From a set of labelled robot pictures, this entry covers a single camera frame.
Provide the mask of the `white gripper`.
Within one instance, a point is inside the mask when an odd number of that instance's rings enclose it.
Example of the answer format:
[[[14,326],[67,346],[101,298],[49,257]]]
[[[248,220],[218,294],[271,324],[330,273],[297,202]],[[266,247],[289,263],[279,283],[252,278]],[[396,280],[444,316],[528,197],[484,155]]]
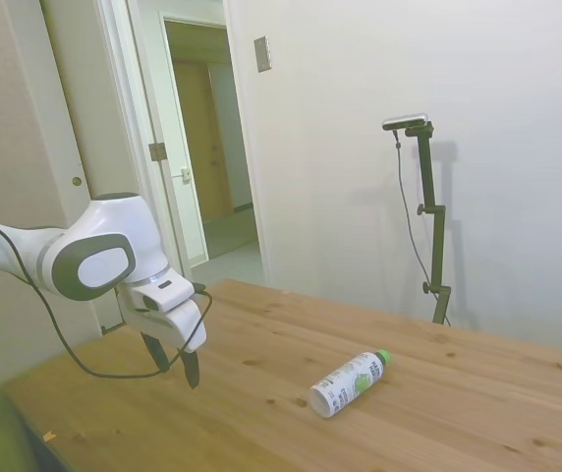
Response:
[[[120,287],[118,291],[124,321],[142,332],[145,347],[160,373],[170,369],[170,361],[160,341],[185,348],[180,359],[191,389],[197,388],[200,380],[196,350],[206,340],[201,311],[193,296],[192,287]]]

